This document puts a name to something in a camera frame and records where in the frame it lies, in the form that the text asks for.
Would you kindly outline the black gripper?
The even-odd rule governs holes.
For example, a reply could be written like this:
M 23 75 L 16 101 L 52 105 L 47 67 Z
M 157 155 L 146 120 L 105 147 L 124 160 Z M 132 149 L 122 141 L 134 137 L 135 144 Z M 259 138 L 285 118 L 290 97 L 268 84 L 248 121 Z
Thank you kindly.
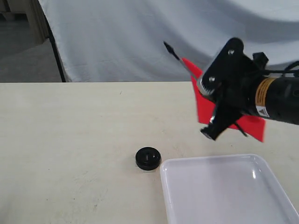
M 200 130 L 211 140 L 216 140 L 232 125 L 243 133 L 237 124 L 243 114 L 263 116 L 263 107 L 256 106 L 251 99 L 253 85 L 262 76 L 263 53 L 254 53 L 251 59 L 243 50 L 241 39 L 229 39 L 197 81 L 200 93 L 216 104 L 208 125 Z

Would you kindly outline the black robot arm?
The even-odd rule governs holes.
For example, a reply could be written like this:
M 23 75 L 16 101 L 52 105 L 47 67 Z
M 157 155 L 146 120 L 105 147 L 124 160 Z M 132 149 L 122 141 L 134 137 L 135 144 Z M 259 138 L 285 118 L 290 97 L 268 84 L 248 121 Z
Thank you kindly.
M 299 123 L 299 63 L 268 70 L 263 52 L 249 58 L 243 50 L 241 39 L 229 39 L 197 80 L 201 95 L 215 104 L 208 125 L 201 129 L 209 139 L 216 140 L 231 125 L 247 135 L 237 122 L 246 115 Z

